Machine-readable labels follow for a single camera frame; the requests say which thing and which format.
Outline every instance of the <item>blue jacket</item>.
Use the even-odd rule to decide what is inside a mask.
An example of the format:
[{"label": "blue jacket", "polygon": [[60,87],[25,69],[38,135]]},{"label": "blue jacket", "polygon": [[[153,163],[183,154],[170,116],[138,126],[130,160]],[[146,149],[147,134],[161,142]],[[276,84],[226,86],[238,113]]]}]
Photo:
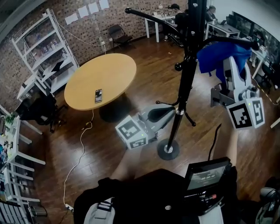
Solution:
[{"label": "blue jacket", "polygon": [[210,73],[216,69],[216,76],[222,83],[225,83],[223,60],[233,56],[238,70],[241,72],[251,54],[251,48],[244,48],[229,42],[218,42],[200,50],[197,53],[197,59],[201,73]]}]

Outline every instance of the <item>black office chair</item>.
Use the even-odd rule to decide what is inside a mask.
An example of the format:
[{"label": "black office chair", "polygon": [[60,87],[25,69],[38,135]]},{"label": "black office chair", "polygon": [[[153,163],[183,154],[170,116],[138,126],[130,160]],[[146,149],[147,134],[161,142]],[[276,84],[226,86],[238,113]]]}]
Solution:
[{"label": "black office chair", "polygon": [[261,76],[260,85],[268,89],[268,94],[273,84],[274,88],[277,89],[280,87],[280,68],[279,65],[270,64],[267,66],[265,63],[262,64],[262,70],[264,75]]},{"label": "black office chair", "polygon": [[39,125],[50,125],[49,131],[54,133],[55,124],[61,126],[66,123],[66,120],[59,118],[59,112],[63,108],[68,107],[63,105],[58,108],[56,99],[51,94],[48,96],[42,94],[34,102],[31,99],[23,100],[16,112],[21,120],[35,120]]},{"label": "black office chair", "polygon": [[113,39],[113,48],[115,47],[115,43],[118,44],[119,48],[121,48],[120,45],[125,45],[127,43],[132,45],[132,36],[128,36],[120,25],[111,26],[108,29],[108,33]]}]

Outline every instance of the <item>power strip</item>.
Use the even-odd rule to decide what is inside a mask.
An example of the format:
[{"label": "power strip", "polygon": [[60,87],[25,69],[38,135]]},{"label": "power strip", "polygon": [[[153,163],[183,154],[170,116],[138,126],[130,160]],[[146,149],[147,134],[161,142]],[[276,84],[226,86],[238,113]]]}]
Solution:
[{"label": "power strip", "polygon": [[71,212],[74,212],[74,208],[73,208],[71,205],[66,204],[65,207],[66,207],[67,209],[69,209]]}]

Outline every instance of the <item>display screen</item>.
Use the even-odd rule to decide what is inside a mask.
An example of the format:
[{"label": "display screen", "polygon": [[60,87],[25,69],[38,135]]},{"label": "display screen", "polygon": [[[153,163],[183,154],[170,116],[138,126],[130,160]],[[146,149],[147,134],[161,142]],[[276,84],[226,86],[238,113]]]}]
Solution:
[{"label": "display screen", "polygon": [[218,183],[224,173],[224,169],[225,166],[193,174],[188,190],[206,187]]}]

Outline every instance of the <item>bottle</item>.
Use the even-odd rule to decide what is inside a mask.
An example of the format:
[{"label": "bottle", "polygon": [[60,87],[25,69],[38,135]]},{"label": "bottle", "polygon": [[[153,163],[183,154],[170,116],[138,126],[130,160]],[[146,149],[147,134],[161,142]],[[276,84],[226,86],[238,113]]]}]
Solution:
[{"label": "bottle", "polygon": [[36,37],[37,37],[37,39],[38,39],[38,40],[40,40],[40,39],[41,39],[41,36],[40,36],[40,34],[39,34],[39,33],[36,33]]},{"label": "bottle", "polygon": [[67,54],[64,52],[64,50],[62,50],[62,57],[63,57],[64,59],[67,58]]},{"label": "bottle", "polygon": [[51,45],[51,47],[52,47],[53,50],[56,48],[56,46],[53,44],[52,41],[51,41],[50,45]]},{"label": "bottle", "polygon": [[47,47],[43,47],[43,52],[47,53],[49,50],[47,49]]}]

